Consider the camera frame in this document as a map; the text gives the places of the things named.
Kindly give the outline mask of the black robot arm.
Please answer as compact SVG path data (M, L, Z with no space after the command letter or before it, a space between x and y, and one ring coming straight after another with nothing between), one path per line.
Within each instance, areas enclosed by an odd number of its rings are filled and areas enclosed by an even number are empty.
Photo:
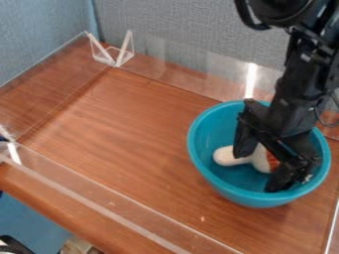
M325 103L339 88L339 0L235 0L244 24L289 35L284 72L268 106L244 101L233 144L237 158L263 145L277 158L264 190L287 190L307 182L321 164L309 142Z

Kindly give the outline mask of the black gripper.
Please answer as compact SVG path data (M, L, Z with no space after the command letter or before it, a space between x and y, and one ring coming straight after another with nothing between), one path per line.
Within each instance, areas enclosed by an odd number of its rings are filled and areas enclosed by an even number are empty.
M321 159L309 142L311 129L293 127L293 113L272 104L264 106L252 99L244 100L239 114L233 143L236 159L249 156L257 144L263 144L279 160L279 166L268 177L264 191L288 190L296 183L303 185L312 178L312 170Z

